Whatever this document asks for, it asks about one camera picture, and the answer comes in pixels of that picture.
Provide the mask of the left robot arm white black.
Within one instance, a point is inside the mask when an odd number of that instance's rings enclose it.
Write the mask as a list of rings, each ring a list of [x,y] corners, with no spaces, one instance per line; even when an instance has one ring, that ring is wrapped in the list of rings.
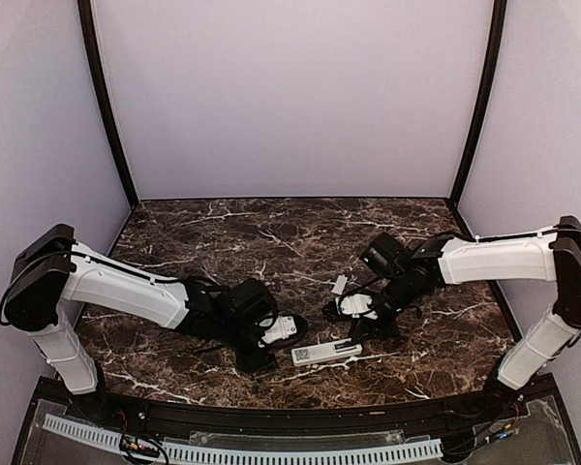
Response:
[[[204,276],[153,274],[95,252],[74,233],[57,224],[16,257],[0,300],[0,325],[13,326],[33,340],[96,422],[113,419],[117,402],[101,388],[102,371],[59,310],[62,300],[103,306],[203,341],[215,340],[234,351],[236,367],[245,373],[274,366],[260,322],[278,315],[277,303],[262,282],[248,279],[231,288]]]

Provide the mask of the white battery cover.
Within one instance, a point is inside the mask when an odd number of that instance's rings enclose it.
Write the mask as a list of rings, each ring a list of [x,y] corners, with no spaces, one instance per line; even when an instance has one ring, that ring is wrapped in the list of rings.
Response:
[[[334,283],[332,292],[335,295],[342,295],[348,283],[348,277],[345,275],[339,275]]]

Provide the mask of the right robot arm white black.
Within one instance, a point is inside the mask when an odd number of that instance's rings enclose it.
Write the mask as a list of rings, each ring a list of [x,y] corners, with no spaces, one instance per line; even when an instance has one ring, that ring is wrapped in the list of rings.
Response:
[[[341,295],[336,310],[355,321],[355,342],[380,337],[398,316],[436,289],[480,281],[553,283],[555,301],[497,365],[495,384],[475,399],[485,420],[512,403],[512,391],[581,335],[581,224],[564,216],[551,228],[497,236],[465,237],[442,232],[409,248],[388,233],[378,235],[361,260],[385,285]]]

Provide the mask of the left black frame post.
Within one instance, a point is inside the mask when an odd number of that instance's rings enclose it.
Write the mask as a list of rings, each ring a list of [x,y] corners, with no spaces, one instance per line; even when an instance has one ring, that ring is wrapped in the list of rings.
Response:
[[[107,89],[95,20],[93,17],[93,4],[90,0],[77,0],[76,3],[89,73],[107,137],[110,154],[128,205],[131,209],[134,209],[139,204],[139,198],[134,180],[132,179],[128,167],[127,158],[122,146]]]

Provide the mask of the white remote control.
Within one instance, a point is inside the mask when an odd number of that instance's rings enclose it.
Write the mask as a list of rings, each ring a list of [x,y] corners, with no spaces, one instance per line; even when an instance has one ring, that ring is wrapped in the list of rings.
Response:
[[[342,357],[357,356],[362,352],[361,344],[353,344],[351,339],[342,339],[327,343],[295,348],[291,350],[294,366],[320,364]]]

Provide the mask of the right black frame post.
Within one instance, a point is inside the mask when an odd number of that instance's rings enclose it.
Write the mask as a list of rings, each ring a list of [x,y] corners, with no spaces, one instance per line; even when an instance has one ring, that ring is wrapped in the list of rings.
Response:
[[[489,107],[495,73],[505,29],[506,0],[494,0],[483,65],[474,103],[474,110],[465,140],[461,160],[448,197],[448,205],[456,211],[470,178],[485,116]]]

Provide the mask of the black front rail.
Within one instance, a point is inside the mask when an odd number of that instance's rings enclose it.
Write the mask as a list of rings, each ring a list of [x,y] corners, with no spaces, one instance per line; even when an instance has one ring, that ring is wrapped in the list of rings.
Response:
[[[315,436],[395,429],[456,435],[515,413],[512,404],[481,392],[403,404],[307,410],[203,407],[111,393],[70,394],[68,399],[74,411],[98,424],[176,437],[197,431]]]

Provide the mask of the black frame post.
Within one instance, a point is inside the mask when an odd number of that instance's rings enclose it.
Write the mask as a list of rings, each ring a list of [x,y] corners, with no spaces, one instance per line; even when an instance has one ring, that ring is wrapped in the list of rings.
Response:
[[[93,4],[90,0],[77,0],[76,3],[89,73],[107,137],[110,154],[128,205],[131,209],[134,209],[139,204],[139,198],[134,180],[132,179],[128,167],[127,158],[122,146],[107,89],[95,20],[93,17]]]
[[[485,116],[489,107],[495,73],[505,29],[506,0],[494,0],[483,65],[474,103],[474,110],[465,140],[461,160],[448,197],[448,205],[456,211],[470,178]]]

